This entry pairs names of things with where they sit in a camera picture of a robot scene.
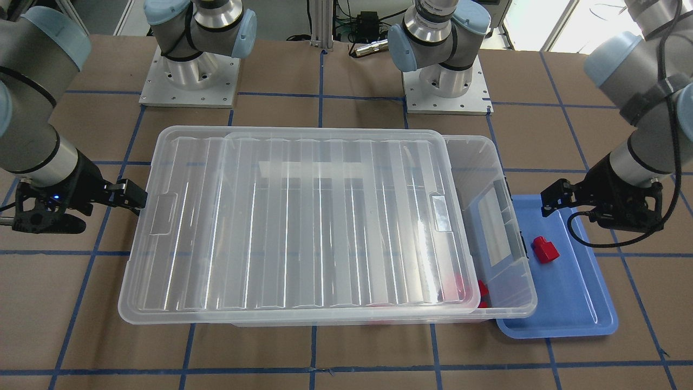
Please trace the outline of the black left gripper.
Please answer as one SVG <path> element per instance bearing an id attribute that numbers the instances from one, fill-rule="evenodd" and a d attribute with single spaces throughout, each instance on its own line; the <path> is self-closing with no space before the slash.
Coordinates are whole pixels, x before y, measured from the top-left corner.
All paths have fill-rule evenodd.
<path id="1" fill-rule="evenodd" d="M 561 178 L 540 193 L 541 213 L 549 217 L 565 207 L 591 206 L 589 219 L 603 228 L 647 233 L 661 231 L 661 184 L 642 188 L 622 180 L 614 172 L 609 156 L 594 165 L 584 180 L 572 184 Z"/>

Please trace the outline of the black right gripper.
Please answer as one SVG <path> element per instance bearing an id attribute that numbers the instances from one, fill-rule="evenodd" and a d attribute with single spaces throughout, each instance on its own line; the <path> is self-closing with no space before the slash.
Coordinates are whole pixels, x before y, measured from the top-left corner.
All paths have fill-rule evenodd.
<path id="1" fill-rule="evenodd" d="M 148 193 L 136 183 L 129 179 L 114 183 L 105 180 L 99 168 L 78 152 L 76 168 L 59 183 L 40 187 L 33 181 L 23 181 L 17 186 L 11 228 L 33 234 L 79 234 L 86 224 L 68 210 L 91 216 L 93 205 L 98 203 L 139 215 L 147 200 Z"/>

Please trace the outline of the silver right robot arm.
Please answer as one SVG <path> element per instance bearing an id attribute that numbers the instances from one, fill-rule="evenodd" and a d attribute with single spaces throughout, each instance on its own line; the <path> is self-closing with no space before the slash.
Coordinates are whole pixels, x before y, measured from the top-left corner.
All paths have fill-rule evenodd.
<path id="1" fill-rule="evenodd" d="M 257 15 L 241 1 L 146 1 L 143 11 L 171 84 L 194 90 L 218 73 L 216 55 L 245 59 Z M 139 215 L 147 192 L 115 182 L 49 123 L 57 102 L 91 52 L 84 30 L 65 14 L 35 6 L 2 20 L 2 170 L 19 178 L 2 225 L 17 232 L 79 234 L 94 204 Z"/>

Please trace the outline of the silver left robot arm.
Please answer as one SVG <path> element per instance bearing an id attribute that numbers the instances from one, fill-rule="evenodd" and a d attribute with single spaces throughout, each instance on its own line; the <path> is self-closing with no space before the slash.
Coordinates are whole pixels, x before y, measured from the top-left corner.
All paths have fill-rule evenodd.
<path id="1" fill-rule="evenodd" d="M 572 184 L 542 191 L 541 213 L 589 206 L 591 222 L 638 233 L 663 229 L 661 178 L 691 161 L 691 2 L 626 1 L 641 36 L 623 32 L 584 62 L 584 72 L 634 127 L 633 133 Z M 416 1 L 388 31 L 391 58 L 402 72 L 434 67 L 467 72 L 490 16 L 471 1 Z"/>

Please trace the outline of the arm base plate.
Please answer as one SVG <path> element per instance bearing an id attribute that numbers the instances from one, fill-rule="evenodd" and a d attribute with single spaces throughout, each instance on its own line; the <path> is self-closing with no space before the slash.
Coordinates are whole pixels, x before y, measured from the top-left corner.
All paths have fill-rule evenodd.
<path id="1" fill-rule="evenodd" d="M 151 107 L 233 108 L 241 61 L 203 53 L 187 62 L 161 56 L 156 48 L 139 103 Z"/>
<path id="2" fill-rule="evenodd" d="M 402 74 L 408 113 L 487 115 L 494 112 L 479 57 L 453 71 L 441 65 Z"/>

